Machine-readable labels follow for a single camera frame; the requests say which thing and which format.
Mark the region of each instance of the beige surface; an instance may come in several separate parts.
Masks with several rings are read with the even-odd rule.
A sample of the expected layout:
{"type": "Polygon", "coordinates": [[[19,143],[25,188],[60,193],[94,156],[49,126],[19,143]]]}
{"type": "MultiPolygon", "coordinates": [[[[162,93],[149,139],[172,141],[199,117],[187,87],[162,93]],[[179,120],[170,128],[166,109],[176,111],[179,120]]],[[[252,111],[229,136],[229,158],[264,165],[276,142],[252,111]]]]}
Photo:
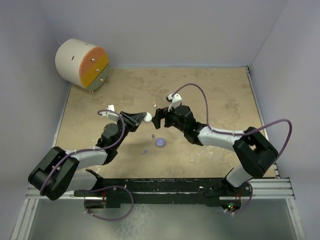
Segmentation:
{"type": "MultiPolygon", "coordinates": [[[[65,150],[93,147],[104,126],[111,122],[98,116],[98,110],[113,104],[117,112],[154,115],[153,103],[167,107],[166,96],[186,83],[204,89],[212,126],[227,130],[261,126],[243,68],[118,68],[111,70],[107,81],[93,94],[72,86],[56,144],[65,150]]],[[[197,121],[205,123],[201,92],[187,86],[179,93],[197,121]]],[[[130,133],[118,152],[110,164],[91,169],[105,178],[199,178],[224,177],[240,164],[231,151],[192,145],[174,127],[155,130],[152,123],[143,123],[130,133]],[[166,146],[156,147],[152,134],[165,138],[166,146]]],[[[265,177],[273,176],[271,167],[265,177]]]]}

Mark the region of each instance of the gray floor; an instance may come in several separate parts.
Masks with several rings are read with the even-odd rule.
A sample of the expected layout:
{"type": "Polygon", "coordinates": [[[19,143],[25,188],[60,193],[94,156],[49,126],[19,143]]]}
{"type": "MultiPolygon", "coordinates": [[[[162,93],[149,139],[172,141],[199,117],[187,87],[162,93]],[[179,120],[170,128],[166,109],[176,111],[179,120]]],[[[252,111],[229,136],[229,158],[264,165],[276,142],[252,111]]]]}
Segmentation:
{"type": "MultiPolygon", "coordinates": [[[[97,215],[115,218],[120,209],[97,215]]],[[[106,222],[84,214],[83,200],[39,201],[29,240],[295,240],[286,201],[258,200],[238,215],[203,205],[136,204],[122,221],[106,222]]]]}

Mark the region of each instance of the small purple object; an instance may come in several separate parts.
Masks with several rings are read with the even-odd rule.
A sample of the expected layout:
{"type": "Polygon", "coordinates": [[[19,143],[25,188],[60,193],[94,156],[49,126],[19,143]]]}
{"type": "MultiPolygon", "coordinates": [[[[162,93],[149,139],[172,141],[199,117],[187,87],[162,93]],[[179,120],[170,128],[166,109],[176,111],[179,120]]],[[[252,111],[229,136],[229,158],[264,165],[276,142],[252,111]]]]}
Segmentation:
{"type": "Polygon", "coordinates": [[[166,145],[166,140],[165,140],[163,137],[158,137],[158,138],[155,140],[155,145],[156,145],[157,147],[162,148],[164,145],[166,145]]]}

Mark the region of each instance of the metal frame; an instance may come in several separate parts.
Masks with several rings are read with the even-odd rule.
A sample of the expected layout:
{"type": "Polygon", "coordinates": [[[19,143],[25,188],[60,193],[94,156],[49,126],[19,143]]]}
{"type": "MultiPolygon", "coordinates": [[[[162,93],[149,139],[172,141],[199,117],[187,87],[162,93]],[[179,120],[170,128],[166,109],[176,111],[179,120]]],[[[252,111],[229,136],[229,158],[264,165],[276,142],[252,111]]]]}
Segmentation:
{"type": "MultiPolygon", "coordinates": [[[[253,88],[252,79],[250,76],[250,69],[248,66],[243,66],[246,71],[248,81],[250,83],[251,91],[253,94],[253,98],[255,101],[255,105],[258,111],[258,115],[260,117],[261,124],[264,125],[264,120],[262,118],[261,110],[257,101],[257,96],[255,90],[253,88]]],[[[58,126],[56,128],[56,133],[53,138],[52,146],[54,147],[57,142],[58,133],[60,130],[60,126],[63,120],[63,116],[65,113],[66,105],[69,98],[71,85],[69,87],[68,97],[66,97],[61,117],[58,122],[58,126]]],[[[268,133],[264,130],[264,134],[267,139],[268,133]]],[[[263,178],[263,179],[252,179],[250,181],[253,187],[253,199],[286,199],[288,211],[291,217],[292,225],[295,230],[295,235],[297,240],[305,240],[305,233],[303,231],[302,223],[300,221],[298,208],[295,203],[295,195],[292,189],[292,185],[290,179],[281,179],[279,176],[277,165],[274,164],[274,172],[275,178],[263,178]]],[[[39,191],[33,186],[29,186],[25,201],[21,208],[19,217],[17,219],[11,240],[27,240],[30,234],[30,230],[33,224],[34,216],[37,210],[38,202],[40,199],[46,199],[45,196],[40,196],[39,191]]],[[[99,200],[100,197],[75,197],[73,191],[65,192],[60,199],[68,199],[68,200],[99,200]]],[[[221,200],[229,200],[229,197],[220,197],[221,200]]]]}

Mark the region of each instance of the gray wall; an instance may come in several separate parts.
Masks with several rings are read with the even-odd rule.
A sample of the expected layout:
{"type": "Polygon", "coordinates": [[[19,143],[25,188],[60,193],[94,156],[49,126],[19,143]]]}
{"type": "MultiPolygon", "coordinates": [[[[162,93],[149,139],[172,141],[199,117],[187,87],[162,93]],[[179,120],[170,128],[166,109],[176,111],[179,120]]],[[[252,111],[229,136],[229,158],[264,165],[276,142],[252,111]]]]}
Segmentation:
{"type": "MultiPolygon", "coordinates": [[[[252,65],[252,80],[266,122],[292,120],[292,139],[278,161],[290,176],[307,239],[320,223],[320,1],[289,0],[252,65]]],[[[268,130],[280,148],[288,128],[268,130]]]]}
{"type": "Polygon", "coordinates": [[[31,170],[50,149],[68,84],[36,0],[0,1],[0,239],[12,234],[31,170]]]}
{"type": "Polygon", "coordinates": [[[40,0],[60,43],[103,46],[113,66],[253,62],[287,0],[40,0]]]}

